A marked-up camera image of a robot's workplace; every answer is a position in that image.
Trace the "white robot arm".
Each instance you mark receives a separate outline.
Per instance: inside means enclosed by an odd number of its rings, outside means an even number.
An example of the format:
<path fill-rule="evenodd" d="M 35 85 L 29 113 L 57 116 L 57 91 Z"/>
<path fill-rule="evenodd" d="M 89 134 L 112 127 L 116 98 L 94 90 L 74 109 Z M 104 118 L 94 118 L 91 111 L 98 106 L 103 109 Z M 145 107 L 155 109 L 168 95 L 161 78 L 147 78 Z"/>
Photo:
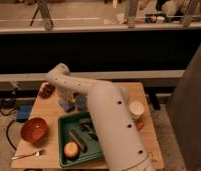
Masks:
<path fill-rule="evenodd" d="M 46 80 L 59 93 L 68 88 L 87 96 L 87 109 L 110 171 L 155 171 L 121 87 L 111 81 L 70 76 L 63 63 L 50 70 Z"/>

